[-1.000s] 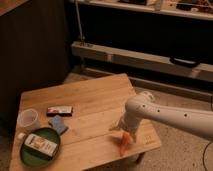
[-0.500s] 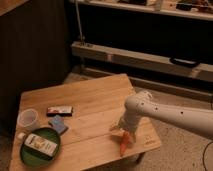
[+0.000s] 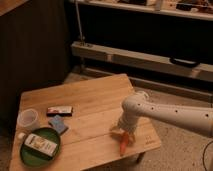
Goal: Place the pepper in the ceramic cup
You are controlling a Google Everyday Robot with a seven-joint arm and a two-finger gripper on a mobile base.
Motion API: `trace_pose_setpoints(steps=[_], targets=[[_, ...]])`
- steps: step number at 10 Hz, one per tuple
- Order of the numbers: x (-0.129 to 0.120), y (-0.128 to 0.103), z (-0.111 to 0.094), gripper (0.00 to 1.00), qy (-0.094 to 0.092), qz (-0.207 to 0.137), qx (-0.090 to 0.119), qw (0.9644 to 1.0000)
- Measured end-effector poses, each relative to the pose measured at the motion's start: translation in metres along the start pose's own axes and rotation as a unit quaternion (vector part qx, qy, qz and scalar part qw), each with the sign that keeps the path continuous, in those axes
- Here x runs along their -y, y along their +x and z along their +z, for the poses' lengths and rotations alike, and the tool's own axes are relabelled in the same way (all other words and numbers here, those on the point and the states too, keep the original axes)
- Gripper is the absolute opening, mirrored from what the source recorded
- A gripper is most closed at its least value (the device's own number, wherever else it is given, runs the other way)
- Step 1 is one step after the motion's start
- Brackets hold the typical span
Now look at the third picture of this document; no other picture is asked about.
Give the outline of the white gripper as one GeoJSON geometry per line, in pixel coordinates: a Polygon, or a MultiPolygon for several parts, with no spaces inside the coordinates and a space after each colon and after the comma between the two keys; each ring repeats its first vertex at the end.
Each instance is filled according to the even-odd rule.
{"type": "MultiPolygon", "coordinates": [[[[123,113],[118,120],[117,126],[128,132],[133,134],[137,128],[139,117],[132,115],[130,113],[123,113]]],[[[110,136],[115,140],[121,140],[121,133],[110,132],[110,136]]]]}

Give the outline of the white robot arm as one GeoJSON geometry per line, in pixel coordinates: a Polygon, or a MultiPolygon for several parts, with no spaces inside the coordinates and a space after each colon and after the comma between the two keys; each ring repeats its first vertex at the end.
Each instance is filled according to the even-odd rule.
{"type": "Polygon", "coordinates": [[[152,118],[176,127],[213,138],[213,108],[154,103],[145,91],[135,92],[121,104],[122,115],[112,134],[133,135],[141,117],[152,118]]]}

